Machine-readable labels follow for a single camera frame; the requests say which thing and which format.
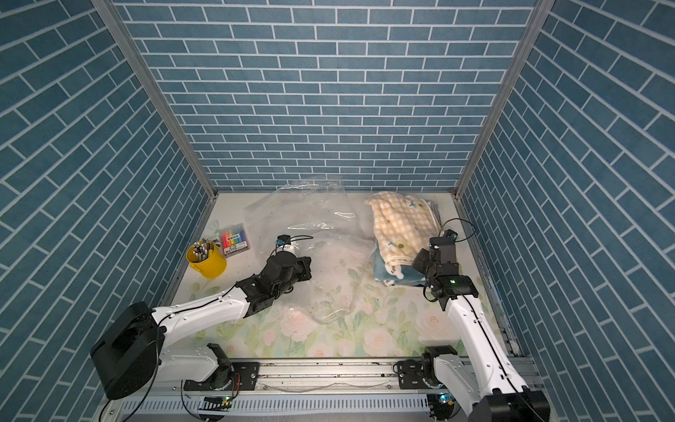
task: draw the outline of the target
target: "yellow pen holder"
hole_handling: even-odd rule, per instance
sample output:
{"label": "yellow pen holder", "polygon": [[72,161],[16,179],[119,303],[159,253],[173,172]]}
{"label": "yellow pen holder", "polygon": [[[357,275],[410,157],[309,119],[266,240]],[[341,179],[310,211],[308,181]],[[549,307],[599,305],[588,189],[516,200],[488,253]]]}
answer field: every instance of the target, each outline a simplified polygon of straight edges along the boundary
{"label": "yellow pen holder", "polygon": [[225,271],[227,261],[223,255],[220,254],[220,250],[212,242],[207,242],[207,244],[211,245],[213,252],[211,253],[211,256],[204,261],[195,262],[197,258],[194,253],[194,246],[190,246],[188,253],[185,254],[185,258],[188,260],[193,270],[197,271],[205,278],[216,278]]}

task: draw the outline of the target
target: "blue brick wallpaper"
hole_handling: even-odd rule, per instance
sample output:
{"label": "blue brick wallpaper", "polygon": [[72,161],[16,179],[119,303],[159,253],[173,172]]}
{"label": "blue brick wallpaper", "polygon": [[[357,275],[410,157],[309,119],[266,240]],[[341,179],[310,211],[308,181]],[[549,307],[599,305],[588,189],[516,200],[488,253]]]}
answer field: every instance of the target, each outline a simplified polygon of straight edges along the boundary
{"label": "blue brick wallpaper", "polygon": [[146,3],[115,2],[218,189],[445,190],[535,0]]}
{"label": "blue brick wallpaper", "polygon": [[463,199],[561,420],[675,420],[674,22],[557,0]]}
{"label": "blue brick wallpaper", "polygon": [[0,419],[89,421],[90,347],[159,302],[207,199],[89,0],[0,28]]}

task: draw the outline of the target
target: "robotic arm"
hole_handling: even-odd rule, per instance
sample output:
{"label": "robotic arm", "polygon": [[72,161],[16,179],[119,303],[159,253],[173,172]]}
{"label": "robotic arm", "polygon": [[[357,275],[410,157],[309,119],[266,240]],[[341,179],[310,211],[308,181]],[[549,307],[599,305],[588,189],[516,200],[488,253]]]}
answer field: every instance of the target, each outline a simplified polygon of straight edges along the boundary
{"label": "robotic arm", "polygon": [[137,391],[153,376],[159,381],[191,379],[222,388],[231,363],[217,344],[192,350],[170,346],[191,334],[254,315],[290,292],[296,282],[312,278],[311,259],[288,252],[290,236],[279,236],[277,250],[258,275],[227,291],[170,307],[129,306],[91,349],[91,358],[106,396],[116,400]]}
{"label": "robotic arm", "polygon": [[550,407],[541,391],[531,391],[513,368],[489,328],[471,279],[459,274],[455,240],[446,230],[429,239],[412,264],[425,274],[425,291],[457,327],[475,370],[472,377],[451,347],[427,348],[422,356],[424,378],[430,385],[444,384],[468,415],[470,422],[548,421]]}
{"label": "robotic arm", "polygon": [[[426,288],[458,328],[476,377],[446,346],[427,348],[422,356],[424,378],[429,385],[444,384],[469,421],[546,422],[546,398],[527,388],[489,329],[478,290],[469,277],[459,274],[456,238],[451,230],[431,238],[429,251],[421,250],[412,266],[425,274]],[[232,376],[232,364],[220,346],[182,350],[171,345],[212,325],[250,317],[290,292],[296,282],[311,279],[311,259],[286,249],[297,250],[290,236],[279,236],[276,253],[260,274],[227,291],[170,307],[150,309],[145,302],[129,306],[90,353],[106,396],[126,397],[151,379],[191,379],[210,390],[223,388]]]}

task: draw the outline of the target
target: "label on box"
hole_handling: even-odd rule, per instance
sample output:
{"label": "label on box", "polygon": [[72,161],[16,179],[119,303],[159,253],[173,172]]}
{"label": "label on box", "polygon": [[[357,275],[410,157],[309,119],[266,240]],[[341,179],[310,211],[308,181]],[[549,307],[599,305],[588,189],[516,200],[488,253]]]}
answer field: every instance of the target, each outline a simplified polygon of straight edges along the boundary
{"label": "label on box", "polygon": [[223,252],[225,253],[225,257],[230,257],[232,255],[236,255],[240,252],[244,252],[245,250],[248,250],[248,242],[239,242],[235,243],[227,248],[223,248]]}

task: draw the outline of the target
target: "plastic sheet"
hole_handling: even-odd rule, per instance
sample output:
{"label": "plastic sheet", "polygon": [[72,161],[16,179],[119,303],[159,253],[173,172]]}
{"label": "plastic sheet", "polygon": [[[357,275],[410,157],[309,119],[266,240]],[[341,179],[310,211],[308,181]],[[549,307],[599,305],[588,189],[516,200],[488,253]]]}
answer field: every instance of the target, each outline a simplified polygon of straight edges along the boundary
{"label": "plastic sheet", "polygon": [[375,242],[326,231],[298,242],[298,248],[300,256],[312,259],[312,279],[296,283],[279,298],[281,303],[321,324],[353,312],[356,291],[363,280],[372,280]]}
{"label": "plastic sheet", "polygon": [[309,235],[330,230],[362,236],[339,179],[326,177],[293,181],[244,209],[248,239],[264,265],[280,234]]}

